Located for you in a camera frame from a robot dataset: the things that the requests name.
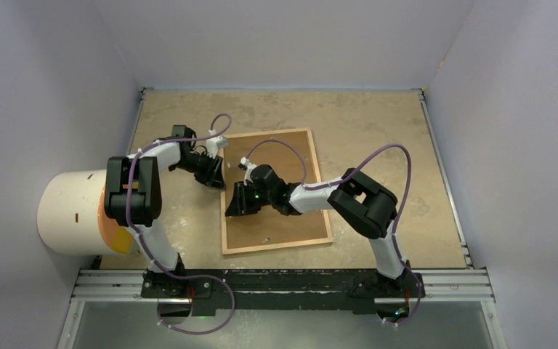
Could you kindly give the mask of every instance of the wooden tray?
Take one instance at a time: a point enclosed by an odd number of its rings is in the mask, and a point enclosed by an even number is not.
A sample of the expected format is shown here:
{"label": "wooden tray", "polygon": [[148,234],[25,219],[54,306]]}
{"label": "wooden tray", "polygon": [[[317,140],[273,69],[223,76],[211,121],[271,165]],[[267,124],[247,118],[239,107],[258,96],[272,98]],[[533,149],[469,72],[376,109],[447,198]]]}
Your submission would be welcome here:
{"label": "wooden tray", "polygon": [[[238,168],[240,158],[262,140],[275,138],[292,145],[307,165],[307,183],[320,182],[320,169],[315,154],[311,129],[287,129],[226,136],[229,145],[221,149],[223,173],[227,185],[221,193],[221,229],[223,254],[285,249],[295,246],[331,244],[333,236],[327,211],[309,212],[301,216],[283,216],[271,206],[257,214],[225,217],[233,196],[234,183],[243,180],[245,172]],[[277,143],[259,146],[250,157],[254,164],[269,164],[286,182],[302,178],[300,160],[287,147]]]}

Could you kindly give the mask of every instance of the table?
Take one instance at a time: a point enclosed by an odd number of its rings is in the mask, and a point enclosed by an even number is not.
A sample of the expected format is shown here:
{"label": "table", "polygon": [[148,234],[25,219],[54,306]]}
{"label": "table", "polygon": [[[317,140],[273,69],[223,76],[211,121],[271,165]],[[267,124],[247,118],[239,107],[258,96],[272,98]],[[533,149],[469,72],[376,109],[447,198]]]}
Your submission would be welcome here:
{"label": "table", "polygon": [[[411,191],[397,231],[415,268],[465,268],[450,200],[440,173],[418,92],[148,92],[132,152],[186,124],[206,134],[219,113],[234,118],[229,134],[309,127],[322,180],[342,175],[386,143],[402,143],[413,161]],[[225,121],[218,121],[221,129]],[[398,149],[374,159],[364,172],[399,200],[405,157]],[[223,256],[219,192],[184,171],[161,174],[160,220],[186,268],[374,268],[368,242],[330,212],[334,243]],[[140,269],[142,255],[104,256],[103,269]]]}

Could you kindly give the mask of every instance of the white cylinder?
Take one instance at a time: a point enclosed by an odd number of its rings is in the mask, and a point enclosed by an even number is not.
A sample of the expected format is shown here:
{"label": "white cylinder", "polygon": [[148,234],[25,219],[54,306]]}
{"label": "white cylinder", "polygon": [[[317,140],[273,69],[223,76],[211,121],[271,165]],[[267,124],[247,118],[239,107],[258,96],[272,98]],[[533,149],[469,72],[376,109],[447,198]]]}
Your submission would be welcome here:
{"label": "white cylinder", "polygon": [[106,171],[62,173],[39,202],[37,228],[48,247],[62,254],[116,254],[102,237],[100,210]]}

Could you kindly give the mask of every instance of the gray wall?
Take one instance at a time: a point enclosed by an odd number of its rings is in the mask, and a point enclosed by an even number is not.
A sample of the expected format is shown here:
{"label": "gray wall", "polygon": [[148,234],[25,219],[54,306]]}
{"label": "gray wall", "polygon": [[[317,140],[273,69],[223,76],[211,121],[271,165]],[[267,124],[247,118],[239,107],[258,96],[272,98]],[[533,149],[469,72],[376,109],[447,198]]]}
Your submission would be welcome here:
{"label": "gray wall", "polygon": [[478,0],[428,103],[511,348],[558,348],[558,1]]}
{"label": "gray wall", "polygon": [[137,86],[91,0],[0,0],[0,348],[54,348],[78,267],[36,227],[64,171],[126,149]]}
{"label": "gray wall", "polygon": [[97,0],[136,82],[425,87],[474,0]]}

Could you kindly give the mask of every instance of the beige table surface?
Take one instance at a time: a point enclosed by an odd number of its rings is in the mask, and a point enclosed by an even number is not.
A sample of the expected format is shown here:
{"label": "beige table surface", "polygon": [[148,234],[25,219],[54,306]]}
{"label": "beige table surface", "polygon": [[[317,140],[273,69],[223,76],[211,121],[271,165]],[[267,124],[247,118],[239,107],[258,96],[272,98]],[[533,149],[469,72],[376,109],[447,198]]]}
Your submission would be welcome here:
{"label": "beige table surface", "polygon": [[[132,152],[173,124],[207,135],[211,120],[229,113],[229,134],[309,127],[322,180],[342,175],[386,143],[402,143],[413,160],[412,186],[398,229],[404,254],[415,268],[465,268],[457,228],[437,165],[419,96],[410,92],[150,92],[146,94]],[[225,125],[218,121],[216,129]],[[381,154],[364,172],[399,200],[405,157],[398,149]],[[223,256],[219,191],[203,187],[182,170],[161,174],[160,216],[186,268],[374,268],[366,240],[330,211],[334,242],[329,246]],[[144,268],[143,256],[105,256],[104,269]]]}

